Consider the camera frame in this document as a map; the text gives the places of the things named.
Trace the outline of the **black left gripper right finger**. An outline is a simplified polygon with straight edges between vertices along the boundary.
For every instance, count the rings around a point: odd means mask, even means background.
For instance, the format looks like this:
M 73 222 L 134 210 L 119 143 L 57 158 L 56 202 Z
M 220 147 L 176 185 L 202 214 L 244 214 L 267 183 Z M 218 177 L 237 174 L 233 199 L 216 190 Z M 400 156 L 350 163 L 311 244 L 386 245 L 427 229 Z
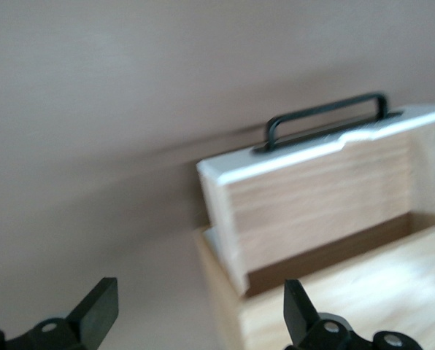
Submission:
M 284 284 L 283 316 L 292 341 L 290 349 L 346 349 L 350 328 L 337 315 L 318 313 L 301 282 Z

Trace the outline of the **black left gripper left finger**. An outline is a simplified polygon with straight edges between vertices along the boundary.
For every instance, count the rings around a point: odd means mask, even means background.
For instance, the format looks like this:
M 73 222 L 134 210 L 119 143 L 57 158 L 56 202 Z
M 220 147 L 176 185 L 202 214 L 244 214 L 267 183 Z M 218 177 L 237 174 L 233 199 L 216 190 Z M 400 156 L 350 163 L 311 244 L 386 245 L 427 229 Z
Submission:
M 97 349 L 118 317 L 118 280 L 101 281 L 64 318 L 52 318 L 28 332 L 32 349 Z

